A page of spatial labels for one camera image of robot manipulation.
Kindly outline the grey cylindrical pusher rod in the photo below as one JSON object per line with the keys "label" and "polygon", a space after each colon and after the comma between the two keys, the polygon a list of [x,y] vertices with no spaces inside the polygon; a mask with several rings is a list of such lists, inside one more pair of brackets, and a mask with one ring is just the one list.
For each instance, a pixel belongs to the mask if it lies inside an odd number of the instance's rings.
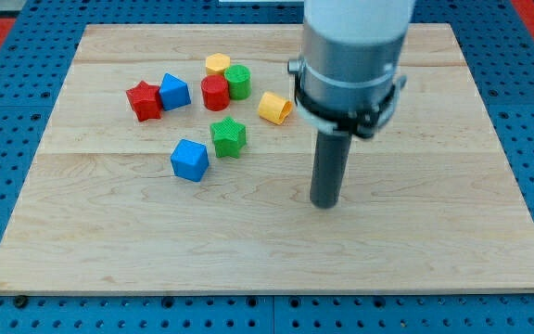
{"label": "grey cylindrical pusher rod", "polygon": [[311,203],[317,208],[330,209],[337,204],[350,143],[348,134],[318,133],[310,189]]}

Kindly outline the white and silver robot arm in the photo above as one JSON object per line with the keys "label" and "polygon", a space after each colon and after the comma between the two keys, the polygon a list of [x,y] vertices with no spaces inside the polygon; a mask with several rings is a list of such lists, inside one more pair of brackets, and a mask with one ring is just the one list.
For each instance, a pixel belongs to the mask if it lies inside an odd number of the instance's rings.
{"label": "white and silver robot arm", "polygon": [[299,114],[317,131],[310,200],[337,204],[352,138],[391,119],[406,83],[396,70],[414,0],[306,0],[294,77]]}

